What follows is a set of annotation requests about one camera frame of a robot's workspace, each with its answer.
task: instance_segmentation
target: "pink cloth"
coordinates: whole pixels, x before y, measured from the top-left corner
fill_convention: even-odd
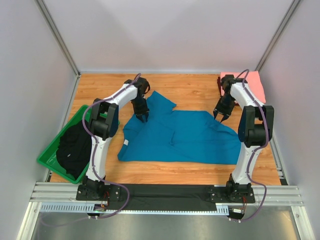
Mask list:
[[[240,72],[221,72],[220,78],[222,79],[225,75],[233,74],[236,78]],[[246,78],[250,90],[253,92],[253,94],[258,98],[258,100],[262,103],[266,103],[266,97],[265,97],[265,91],[264,87],[261,84],[260,76],[258,71],[251,71],[249,72],[248,77]],[[221,95],[223,95],[225,92],[221,88]]]

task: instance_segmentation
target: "cable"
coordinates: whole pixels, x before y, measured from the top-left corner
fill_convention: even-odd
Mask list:
[[[268,125],[267,125],[267,120],[266,120],[266,116],[264,114],[264,111],[262,109],[262,107],[260,106],[260,104],[258,103],[258,101],[255,99],[255,97],[250,93],[250,91],[246,88],[246,85],[245,85],[245,82],[246,82],[246,78],[248,77],[249,75],[249,69],[246,69],[244,70],[243,72],[241,72],[236,78],[239,78],[242,74],[245,74],[244,78],[243,78],[243,81],[242,81],[242,87],[243,89],[245,90],[245,92],[248,94],[248,96],[251,98],[251,100],[257,105],[257,107],[259,108],[259,111],[261,113],[261,116],[262,116],[262,121],[263,121],[263,125],[264,125],[264,130],[265,130],[265,144],[263,146],[259,146],[257,147],[256,149],[254,149],[252,151],[252,154],[250,156],[250,159],[249,159],[249,162],[246,166],[246,175],[248,177],[248,179],[250,180],[250,182],[254,183],[254,184],[257,184],[257,185],[260,185],[260,186],[263,186],[264,187],[264,194],[263,194],[263,197],[262,197],[262,200],[261,200],[261,203],[258,207],[258,209],[255,211],[254,214],[252,214],[250,217],[246,218],[246,219],[242,219],[241,222],[247,222],[251,219],[253,219],[261,210],[265,200],[266,200],[266,196],[267,196],[267,186],[264,185],[263,183],[261,182],[257,182],[255,180],[253,180],[251,177],[250,177],[250,174],[249,174],[249,169],[250,169],[250,165],[251,165],[251,162],[256,154],[256,152],[260,149],[263,149],[265,148],[267,145],[268,145],[268,142],[269,142],[269,132],[268,132]]]
[[[120,207],[118,210],[116,210],[116,211],[114,211],[113,213],[110,213],[110,214],[108,214],[108,215],[105,215],[105,216],[97,216],[97,217],[87,216],[87,217],[82,217],[82,218],[76,219],[76,220],[74,220],[74,221],[70,221],[70,222],[63,223],[63,224],[47,224],[47,223],[45,223],[45,222],[43,221],[43,218],[44,218],[44,217],[42,216],[42,217],[39,218],[39,221],[40,221],[40,223],[41,223],[42,225],[44,225],[44,226],[46,226],[46,227],[50,227],[50,228],[58,228],[58,227],[68,226],[68,225],[70,225],[70,224],[74,224],[74,223],[77,223],[77,222],[80,222],[80,221],[83,221],[83,220],[87,220],[87,219],[106,219],[106,218],[110,218],[110,217],[118,214],[118,213],[119,213],[121,210],[123,210],[123,209],[126,207],[126,205],[128,204],[129,198],[130,198],[130,192],[129,192],[129,189],[128,189],[126,186],[124,186],[124,185],[122,185],[122,184],[119,184],[119,183],[112,182],[112,181],[104,180],[104,179],[102,179],[101,177],[99,177],[98,174],[97,174],[97,171],[96,171],[96,169],[95,169],[95,154],[96,154],[96,150],[97,150],[97,147],[98,147],[98,143],[99,143],[99,142],[98,142],[97,137],[96,137],[95,135],[93,135],[93,134],[89,131],[89,129],[87,128],[86,122],[85,122],[85,121],[86,121],[86,120],[85,120],[85,117],[86,117],[87,112],[88,112],[93,106],[95,106],[95,105],[97,105],[97,104],[100,104],[100,103],[103,103],[103,102],[106,102],[106,101],[113,100],[114,98],[116,98],[117,96],[119,96],[123,91],[127,90],[128,87],[130,87],[132,84],[134,84],[134,83],[140,78],[140,76],[141,76],[141,73],[138,73],[138,74],[134,77],[133,81],[132,81],[131,83],[129,83],[129,85],[127,85],[127,86],[124,87],[124,88],[121,88],[121,90],[120,90],[119,92],[117,92],[113,97],[109,97],[109,98],[105,98],[105,99],[99,100],[99,101],[91,104],[90,106],[88,106],[87,109],[84,111],[84,113],[83,113],[83,115],[82,115],[82,124],[83,124],[84,130],[85,130],[90,136],[92,136],[92,137],[94,138],[94,140],[95,140],[95,145],[94,145],[93,153],[92,153],[92,170],[93,170],[93,173],[94,173],[94,175],[95,175],[100,181],[102,181],[102,182],[104,182],[104,183],[112,184],[112,185],[116,185],[116,186],[118,186],[118,187],[124,188],[124,189],[126,190],[126,192],[127,192],[127,198],[126,198],[126,200],[125,200],[125,203],[124,203],[124,204],[122,205],[122,207]]]

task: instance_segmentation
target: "blue cloth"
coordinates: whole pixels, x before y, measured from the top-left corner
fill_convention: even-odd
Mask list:
[[[146,101],[148,122],[133,115],[123,128],[120,161],[237,164],[237,133],[207,111],[173,110],[176,104],[156,91]]]

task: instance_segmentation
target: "wooden table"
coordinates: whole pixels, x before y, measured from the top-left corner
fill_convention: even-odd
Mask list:
[[[106,98],[118,90],[124,81],[134,79],[135,74],[83,74],[73,101],[69,118],[82,105],[90,105],[96,98]],[[176,110],[199,110],[213,114],[219,100],[217,74],[143,74],[150,83],[149,97],[157,91],[172,102]],[[108,149],[106,179],[127,184],[220,184],[224,185],[235,165],[205,164],[194,162],[131,161],[121,162],[117,158],[123,141],[123,128],[133,115],[129,103],[119,111],[120,125]],[[223,124],[238,132],[242,110],[236,106],[231,117]],[[270,146],[258,157],[253,179],[266,185],[280,185],[276,164]],[[51,182],[67,182],[53,174]]]

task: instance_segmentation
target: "black cloth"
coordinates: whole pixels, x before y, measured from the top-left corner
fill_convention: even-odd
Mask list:
[[[60,137],[56,159],[67,174],[77,179],[90,161],[91,147],[91,136],[80,121]]]

